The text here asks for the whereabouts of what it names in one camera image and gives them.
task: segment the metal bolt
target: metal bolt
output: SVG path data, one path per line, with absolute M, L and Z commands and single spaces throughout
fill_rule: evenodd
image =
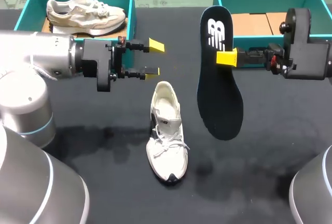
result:
M 291 31 L 291 26 L 288 23 L 282 22 L 279 26 L 279 31 L 283 35 Z
M 116 81 L 116 78 L 117 78 L 116 74 L 110 74 L 109 75 L 109 79 L 112 80 L 112 81 Z

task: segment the beige sneaker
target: beige sneaker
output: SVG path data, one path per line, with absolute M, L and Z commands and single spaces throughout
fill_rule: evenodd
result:
M 57 34 L 105 35 L 119 28 L 126 19 L 123 9 L 98 0 L 49 0 L 46 12 L 53 33 Z

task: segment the shoe tongue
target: shoe tongue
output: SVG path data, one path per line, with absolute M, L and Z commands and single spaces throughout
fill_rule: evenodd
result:
M 167 135 L 174 135 L 182 124 L 181 118 L 168 119 L 157 115 L 158 129 L 161 133 Z

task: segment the teal box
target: teal box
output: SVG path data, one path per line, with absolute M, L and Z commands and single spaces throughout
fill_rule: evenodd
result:
M 309 8 L 311 11 L 310 36 L 332 39 L 332 15 L 324 0 L 213 0 L 213 5 L 222 5 L 231 14 L 287 12 L 289 8 Z M 268 43 L 283 45 L 283 36 L 234 36 L 233 46 L 248 49 L 267 47 Z
M 15 26 L 15 31 L 42 31 L 46 17 L 46 3 L 48 0 L 27 0 L 22 10 L 21 16 Z M 128 18 L 127 24 L 127 40 L 132 40 L 135 34 L 136 11 L 134 0 L 98 0 L 110 6 L 120 7 L 125 10 Z M 76 38 L 77 41 L 83 41 L 84 38 Z M 127 51 L 122 59 L 125 67 L 133 65 L 133 51 Z

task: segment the shoelace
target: shoelace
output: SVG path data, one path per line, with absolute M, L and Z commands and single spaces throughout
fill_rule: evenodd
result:
M 109 16 L 108 4 L 104 4 L 103 2 L 99 2 L 98 0 L 88 0 L 88 2 L 91 2 L 88 12 L 91 12 L 98 17 Z
M 160 156 L 165 151 L 168 151 L 169 148 L 184 147 L 184 148 L 190 150 L 189 147 L 184 142 L 181 141 L 182 135 L 179 134 L 179 132 L 174 133 L 174 135 L 167 135 L 164 133 L 159 134 L 158 125 L 156 125 L 156 133 L 157 133 L 158 139 L 156 139 L 155 141 L 160 142 L 162 148 L 159 152 L 154 154 L 154 158 Z
M 0 70 L 0 79 L 2 77 L 4 77 L 6 74 L 10 73 L 11 71 L 19 71 L 19 70 L 24 71 L 24 70 L 29 70 L 29 69 L 33 69 L 38 74 L 40 74 L 41 76 L 43 76 L 47 79 L 58 80 L 57 78 L 51 76 L 50 74 L 48 74 L 45 70 L 41 69 L 40 67 L 37 67 L 32 64 L 27 64 L 27 63 L 18 64 L 15 67 L 13 67 L 13 66 L 2 67 L 2 69 Z

